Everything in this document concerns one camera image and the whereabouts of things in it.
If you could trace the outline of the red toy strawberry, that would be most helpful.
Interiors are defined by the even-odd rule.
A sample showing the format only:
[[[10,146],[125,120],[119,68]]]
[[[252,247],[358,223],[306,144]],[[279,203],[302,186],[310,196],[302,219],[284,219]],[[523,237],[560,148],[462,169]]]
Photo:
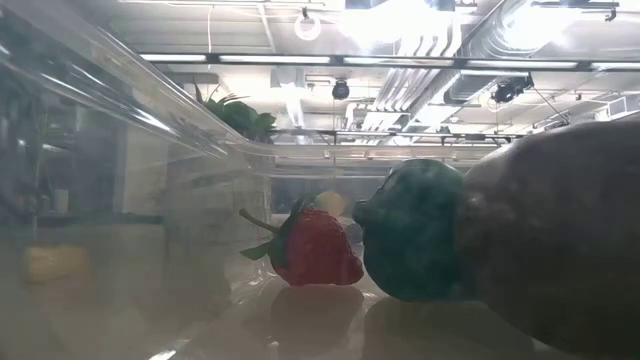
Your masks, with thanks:
[[[240,254],[253,261],[268,257],[276,274],[291,286],[347,286],[364,276],[344,228],[316,195],[296,200],[280,226],[261,221],[246,209],[239,215],[272,234],[269,241]]]

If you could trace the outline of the dark green toy bell pepper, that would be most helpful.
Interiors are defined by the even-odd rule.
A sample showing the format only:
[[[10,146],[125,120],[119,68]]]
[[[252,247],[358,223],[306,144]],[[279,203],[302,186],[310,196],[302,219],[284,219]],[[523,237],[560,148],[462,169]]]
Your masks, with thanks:
[[[437,160],[395,166],[352,219],[363,231],[363,262],[386,294],[408,302],[450,299],[461,281],[454,245],[463,175]]]

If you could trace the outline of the brown toy kiwi fruit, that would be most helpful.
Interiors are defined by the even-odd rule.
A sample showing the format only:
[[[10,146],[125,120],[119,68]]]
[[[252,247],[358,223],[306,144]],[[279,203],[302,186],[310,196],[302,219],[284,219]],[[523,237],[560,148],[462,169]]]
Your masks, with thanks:
[[[506,322],[592,360],[640,360],[640,122],[527,136],[464,178],[456,245]]]

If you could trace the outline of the clear plastic tupperware container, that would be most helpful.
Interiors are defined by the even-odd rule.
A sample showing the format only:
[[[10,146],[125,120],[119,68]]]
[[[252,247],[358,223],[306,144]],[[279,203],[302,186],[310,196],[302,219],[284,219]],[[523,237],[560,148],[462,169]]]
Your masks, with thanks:
[[[203,0],[0,0],[0,360],[592,360],[515,328],[479,297],[456,245],[466,173],[553,121],[640,122],[640,72],[162,64],[143,53],[640,61],[640,4],[534,0],[479,17],[392,1],[253,11]],[[509,103],[497,84],[531,75]],[[344,79],[350,95],[334,100]],[[246,139],[195,99],[234,93],[275,129],[527,134],[521,139]],[[364,276],[291,286],[242,250],[307,195],[368,200],[390,171],[437,160],[463,175],[450,299],[408,302]],[[53,208],[69,191],[69,212]],[[88,267],[26,281],[28,247],[72,245]]]

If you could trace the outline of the artificial succulents in white pot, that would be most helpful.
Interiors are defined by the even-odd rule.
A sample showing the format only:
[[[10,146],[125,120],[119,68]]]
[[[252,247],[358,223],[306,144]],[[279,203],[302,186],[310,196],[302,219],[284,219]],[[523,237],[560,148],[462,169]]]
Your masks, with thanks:
[[[272,144],[272,131],[275,129],[276,117],[269,112],[259,113],[255,108],[243,102],[244,96],[234,93],[214,100],[212,94],[204,98],[198,85],[195,88],[195,99],[209,112],[226,125],[234,129],[248,140]]]

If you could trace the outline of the black ceiling spotlight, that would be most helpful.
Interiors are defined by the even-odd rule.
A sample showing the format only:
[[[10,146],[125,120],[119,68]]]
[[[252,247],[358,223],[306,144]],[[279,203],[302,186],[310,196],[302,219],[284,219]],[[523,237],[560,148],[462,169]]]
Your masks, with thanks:
[[[533,86],[534,82],[531,75],[511,77],[497,84],[491,99],[497,104],[509,103]]]

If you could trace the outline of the small yellow toy fruit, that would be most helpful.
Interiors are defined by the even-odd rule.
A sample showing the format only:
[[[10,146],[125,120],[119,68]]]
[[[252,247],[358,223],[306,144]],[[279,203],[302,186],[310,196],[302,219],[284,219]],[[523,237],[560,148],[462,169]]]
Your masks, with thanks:
[[[25,279],[32,284],[46,283],[84,271],[87,252],[77,246],[33,246],[23,255]]]

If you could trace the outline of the black horizontal frame rail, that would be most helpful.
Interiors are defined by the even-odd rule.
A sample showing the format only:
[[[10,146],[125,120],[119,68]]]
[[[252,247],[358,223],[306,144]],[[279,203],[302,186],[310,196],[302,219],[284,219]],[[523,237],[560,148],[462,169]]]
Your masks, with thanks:
[[[275,129],[269,130],[271,134],[287,135],[328,135],[332,137],[419,137],[419,138],[464,138],[469,140],[487,139],[521,139],[527,134],[484,134],[484,133],[427,133],[427,132],[372,132],[372,131],[337,131],[318,129]]]

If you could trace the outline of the black frame bar with lights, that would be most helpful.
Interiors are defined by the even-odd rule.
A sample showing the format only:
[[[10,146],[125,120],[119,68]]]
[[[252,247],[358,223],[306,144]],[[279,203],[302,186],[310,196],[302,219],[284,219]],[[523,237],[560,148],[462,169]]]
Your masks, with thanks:
[[[146,61],[162,64],[293,65],[479,71],[640,72],[640,61],[218,53],[143,53],[141,57]]]

